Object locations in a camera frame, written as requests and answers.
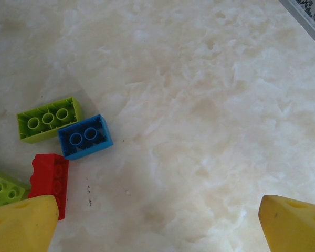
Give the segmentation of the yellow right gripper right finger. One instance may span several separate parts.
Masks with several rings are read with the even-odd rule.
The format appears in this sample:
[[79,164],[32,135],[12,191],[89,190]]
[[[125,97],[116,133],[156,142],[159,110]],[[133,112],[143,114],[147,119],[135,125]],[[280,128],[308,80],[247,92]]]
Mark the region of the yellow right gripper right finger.
[[259,221],[270,251],[315,251],[315,205],[263,196]]

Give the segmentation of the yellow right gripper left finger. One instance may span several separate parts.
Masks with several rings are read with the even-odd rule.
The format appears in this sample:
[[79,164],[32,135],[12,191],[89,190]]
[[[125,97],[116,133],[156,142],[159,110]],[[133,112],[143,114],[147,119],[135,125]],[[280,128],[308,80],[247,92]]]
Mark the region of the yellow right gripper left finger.
[[0,207],[0,251],[47,251],[59,210],[52,195]]

